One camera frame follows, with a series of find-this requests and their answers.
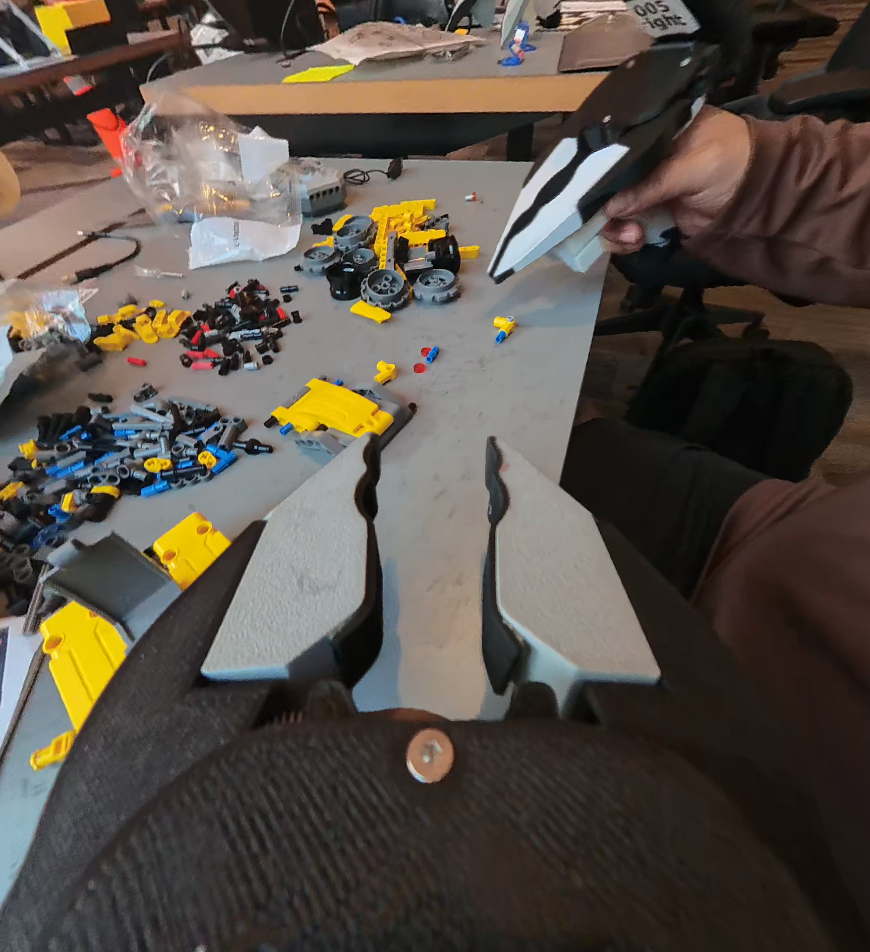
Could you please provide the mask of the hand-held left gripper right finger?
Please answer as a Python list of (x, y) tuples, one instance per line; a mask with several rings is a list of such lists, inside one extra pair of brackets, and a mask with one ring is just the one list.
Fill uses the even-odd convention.
[(494, 694), (542, 684), (570, 715), (588, 685), (660, 684), (593, 515), (495, 436), (486, 441), (485, 486), (481, 655)]

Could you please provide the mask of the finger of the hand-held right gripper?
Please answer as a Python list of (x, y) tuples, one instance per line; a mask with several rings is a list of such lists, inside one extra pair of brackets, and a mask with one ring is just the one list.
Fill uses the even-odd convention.
[(532, 169), (497, 244), (497, 273), (527, 268), (589, 223), (618, 189), (630, 152), (557, 144)]
[(539, 163), (517, 196), (488, 266), (505, 282), (573, 235), (584, 223), (581, 199), (600, 174), (600, 150), (566, 137)]

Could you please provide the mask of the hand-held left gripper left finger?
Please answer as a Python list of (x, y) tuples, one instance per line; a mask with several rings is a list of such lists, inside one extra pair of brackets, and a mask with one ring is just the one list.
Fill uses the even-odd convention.
[(380, 437), (357, 438), (270, 511), (203, 660), (205, 679), (353, 688), (369, 672), (383, 639), (380, 471)]

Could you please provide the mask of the person's right forearm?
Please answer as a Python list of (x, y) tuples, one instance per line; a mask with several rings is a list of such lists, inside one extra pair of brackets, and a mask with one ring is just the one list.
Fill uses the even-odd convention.
[(746, 123), (737, 194), (685, 248), (770, 292), (870, 309), (870, 123)]

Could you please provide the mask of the wood edged desk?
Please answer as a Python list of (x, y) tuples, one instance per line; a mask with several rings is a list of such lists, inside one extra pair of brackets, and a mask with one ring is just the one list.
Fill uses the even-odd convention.
[(174, 112), (199, 102), (258, 125), (288, 141), (293, 153), (314, 157), (443, 157), (506, 134), (505, 157), (531, 157), (533, 127), (571, 113), (605, 72), (559, 71), (565, 33), (547, 31), (517, 66), (500, 65), (490, 39), (460, 59), (433, 57), (363, 63), (326, 82), (288, 83), (323, 54), (283, 61), (276, 54), (240, 54), (197, 65), (141, 88), (143, 100)]

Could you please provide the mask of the grey desk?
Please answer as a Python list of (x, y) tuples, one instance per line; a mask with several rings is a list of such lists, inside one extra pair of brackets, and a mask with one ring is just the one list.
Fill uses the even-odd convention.
[[(232, 541), (254, 520), (319, 470), (316, 457), (291, 438), (266, 429), (264, 420), (312, 378), (372, 383), (377, 363), (397, 365), (385, 390), (417, 405), (417, 413), (381, 452), (377, 532), (384, 573), (381, 653), (357, 685), (361, 711), (422, 708), (452, 719), (496, 716), (480, 655), (480, 578), (488, 519), (485, 445), (500, 437), (554, 481), (560, 471), (577, 410), (604, 280), (598, 264), (577, 275), (543, 259), (495, 285), (486, 268), (521, 191), (529, 163), (411, 160), (398, 181), (373, 176), (351, 191), (354, 214), (408, 199), (433, 198), (450, 216), (461, 244), (480, 255), (463, 263), (460, 298), (446, 305), (410, 303), (382, 325), (353, 315), (331, 299), (324, 279), (294, 271), (298, 253), (260, 265), (205, 268), (182, 281), (138, 279), (130, 268), (99, 283), (93, 316), (108, 313), (126, 293), (170, 301), (180, 289), (194, 303), (208, 301), (239, 279), (256, 277), (275, 290), (297, 283), (294, 304), (301, 323), (287, 327), (274, 363), (259, 372), (219, 377), (191, 373), (175, 360), (176, 347), (134, 346), (148, 366), (136, 370), (122, 355), (89, 374), (36, 398), (0, 423), (0, 450), (24, 440), (35, 417), (83, 403), (102, 391), (124, 407), (133, 390), (150, 382), (162, 392), (191, 397), (250, 422), (249, 432), (275, 446), (273, 454), (246, 459), (218, 482), (172, 492), (159, 499), (120, 503), (101, 526), (79, 537), (108, 531), (146, 546), (190, 511), (208, 516)], [(476, 192), (478, 201), (465, 203)], [(496, 316), (513, 316), (517, 327), (495, 343)], [(440, 348), (424, 374), (424, 347)]]

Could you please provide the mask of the person's right hand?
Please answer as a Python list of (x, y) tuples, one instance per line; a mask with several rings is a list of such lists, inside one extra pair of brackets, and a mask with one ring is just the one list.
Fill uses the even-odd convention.
[(658, 210), (671, 215), (684, 239), (697, 236), (736, 196), (751, 154), (746, 119), (704, 107), (679, 134), (670, 156), (605, 204), (601, 244), (612, 254), (639, 251), (646, 242), (643, 221)]

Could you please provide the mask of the dark folder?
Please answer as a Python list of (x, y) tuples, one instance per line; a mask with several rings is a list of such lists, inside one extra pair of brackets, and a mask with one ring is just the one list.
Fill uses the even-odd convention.
[(647, 51), (652, 43), (626, 9), (600, 13), (564, 34), (558, 73), (609, 70)]

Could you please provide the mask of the black box with yellow beams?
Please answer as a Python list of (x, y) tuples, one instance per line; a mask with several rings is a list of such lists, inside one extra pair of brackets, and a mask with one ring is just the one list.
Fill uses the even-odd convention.
[(191, 513), (146, 551), (110, 533), (90, 544), (72, 542), (52, 557), (43, 593), (57, 607), (39, 632), (71, 727), (31, 754), (32, 770), (64, 760), (129, 653), (229, 544), (203, 514)]

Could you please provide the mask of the person's black trouser legs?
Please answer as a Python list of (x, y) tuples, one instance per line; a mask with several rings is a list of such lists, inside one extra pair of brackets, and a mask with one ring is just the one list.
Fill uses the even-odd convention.
[(560, 487), (690, 599), (727, 514), (765, 481), (707, 447), (600, 418), (572, 430)]

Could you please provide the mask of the black office chair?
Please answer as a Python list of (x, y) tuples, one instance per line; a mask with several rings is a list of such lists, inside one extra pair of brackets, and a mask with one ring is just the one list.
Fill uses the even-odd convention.
[(794, 77), (771, 93), (779, 115), (870, 111), (870, 20), (856, 21), (822, 71)]
[[(744, 11), (748, 38), (712, 94), (716, 106), (743, 104), (775, 76), (780, 54), (801, 40), (829, 37), (838, 26), (835, 18), (805, 2), (745, 2)], [(641, 254), (614, 263), (630, 285), (619, 315), (598, 317), (596, 337), (656, 331), (662, 337), (659, 350), (665, 351), (683, 341), (718, 336), (721, 325), (744, 324), (752, 334), (760, 330), (762, 312), (704, 303), (706, 290), (737, 283), (680, 249), (657, 266)]]

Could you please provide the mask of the yellow vehicle chassis assembly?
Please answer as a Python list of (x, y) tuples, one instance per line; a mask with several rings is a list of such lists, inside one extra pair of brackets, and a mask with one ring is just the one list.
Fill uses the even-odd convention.
[(340, 255), (367, 249), (381, 268), (395, 268), (407, 277), (432, 268), (456, 275), (463, 262), (479, 257), (480, 247), (459, 244), (450, 224), (436, 199), (410, 199), (376, 206), (366, 215), (345, 215), (317, 245)]

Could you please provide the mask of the black and grey tool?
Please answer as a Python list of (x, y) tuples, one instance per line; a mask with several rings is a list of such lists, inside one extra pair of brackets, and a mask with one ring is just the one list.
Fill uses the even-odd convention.
[[(454, 2), (448, 15), (445, 32), (454, 32), (468, 28), (491, 28), (498, 6), (496, 1), (459, 1)], [(507, 46), (515, 36), (522, 22), (528, 28), (539, 22), (545, 28), (560, 26), (561, 1), (505, 1), (500, 24), (500, 46)]]

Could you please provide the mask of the cluster of grey sprocket wheels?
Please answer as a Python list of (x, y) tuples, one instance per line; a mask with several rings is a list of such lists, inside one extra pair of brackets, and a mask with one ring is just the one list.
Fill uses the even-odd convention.
[[(331, 231), (332, 228), (322, 239), (329, 237)], [(364, 278), (359, 300), (381, 306), (389, 310), (391, 314), (413, 301), (423, 305), (444, 305), (453, 303), (461, 295), (462, 268), (456, 275), (448, 270), (432, 268), (412, 278), (404, 276), (395, 268), (381, 268), (374, 255), (367, 249), (340, 255), (333, 248), (318, 246), (318, 242), (303, 252), (297, 267), (298, 271), (326, 281), (324, 277), (326, 268), (339, 260), (350, 261), (359, 267)], [(359, 300), (347, 303), (352, 305)]]

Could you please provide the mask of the yellow and grey hood assembly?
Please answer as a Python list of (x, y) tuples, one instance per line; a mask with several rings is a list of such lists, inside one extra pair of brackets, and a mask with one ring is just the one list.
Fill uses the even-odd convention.
[(291, 438), (301, 452), (329, 459), (365, 436), (376, 437), (384, 449), (416, 413), (415, 403), (381, 385), (347, 387), (341, 380), (314, 378), (289, 405), (272, 411), (264, 426)]

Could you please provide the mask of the printed paper sheet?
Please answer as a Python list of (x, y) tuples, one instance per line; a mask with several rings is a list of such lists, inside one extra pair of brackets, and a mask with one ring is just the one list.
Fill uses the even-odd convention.
[(394, 22), (363, 23), (309, 48), (350, 65), (405, 60), (436, 54), (454, 54), (484, 46), (486, 40), (471, 33)]

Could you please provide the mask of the grey motor box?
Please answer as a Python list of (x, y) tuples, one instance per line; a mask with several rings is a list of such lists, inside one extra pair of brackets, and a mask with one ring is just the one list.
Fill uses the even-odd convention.
[(301, 214), (304, 218), (323, 219), (346, 207), (345, 173), (321, 160), (296, 160)]

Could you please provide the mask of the pile of blue black pieces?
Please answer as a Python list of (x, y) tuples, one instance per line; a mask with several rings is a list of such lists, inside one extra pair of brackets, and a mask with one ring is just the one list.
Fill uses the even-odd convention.
[(0, 450), (0, 600), (23, 615), (42, 570), (85, 527), (125, 499), (159, 499), (218, 482), (275, 447), (213, 404), (142, 387), (114, 409), (93, 398), (38, 416), (27, 439)]

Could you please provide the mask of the person's brown shirt torso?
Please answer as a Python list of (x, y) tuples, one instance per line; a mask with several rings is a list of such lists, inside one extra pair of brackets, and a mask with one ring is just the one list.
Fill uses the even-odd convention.
[(870, 467), (840, 487), (748, 489), (693, 600), (795, 724), (800, 770), (870, 928)]

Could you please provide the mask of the black backpack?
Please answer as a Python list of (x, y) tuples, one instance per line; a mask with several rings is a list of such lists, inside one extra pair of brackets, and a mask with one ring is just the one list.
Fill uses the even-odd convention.
[(853, 394), (851, 376), (815, 343), (720, 336), (661, 354), (624, 420), (801, 482), (840, 432)]

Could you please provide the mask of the pile of black red pins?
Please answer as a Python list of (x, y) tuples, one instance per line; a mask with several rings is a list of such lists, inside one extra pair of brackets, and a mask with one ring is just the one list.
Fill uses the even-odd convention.
[(235, 282), (221, 297), (194, 310), (181, 307), (194, 315), (186, 337), (139, 344), (173, 344), (176, 362), (191, 373), (257, 372), (280, 353), (286, 328), (301, 323), (294, 306), (299, 290), (297, 283), (272, 290), (257, 279)]

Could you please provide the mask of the pile of yellow connectors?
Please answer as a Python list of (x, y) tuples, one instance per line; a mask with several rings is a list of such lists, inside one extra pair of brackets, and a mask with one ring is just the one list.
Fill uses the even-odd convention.
[(136, 343), (155, 346), (164, 340), (186, 337), (193, 327), (193, 317), (191, 311), (161, 300), (125, 304), (116, 312), (97, 318), (90, 344), (106, 353), (125, 351)]

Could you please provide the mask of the white labelled plastic bag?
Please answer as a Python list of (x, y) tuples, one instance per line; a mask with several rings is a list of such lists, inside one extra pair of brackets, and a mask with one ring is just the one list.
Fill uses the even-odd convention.
[(190, 230), (188, 267), (191, 270), (241, 262), (260, 263), (292, 251), (298, 244), (301, 221), (279, 224), (233, 217), (209, 217)]

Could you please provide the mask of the clear plastic bag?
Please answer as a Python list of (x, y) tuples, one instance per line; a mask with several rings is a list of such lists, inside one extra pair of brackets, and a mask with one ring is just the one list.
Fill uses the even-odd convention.
[(287, 141), (181, 94), (160, 96), (128, 123), (119, 166), (161, 227), (213, 218), (301, 222), (300, 174)]

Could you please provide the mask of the orange object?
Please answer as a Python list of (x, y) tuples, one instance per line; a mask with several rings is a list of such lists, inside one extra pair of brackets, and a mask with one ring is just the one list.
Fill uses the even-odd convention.
[(119, 163), (122, 158), (121, 136), (126, 129), (124, 120), (108, 108), (87, 113), (86, 119), (93, 126), (113, 160)]

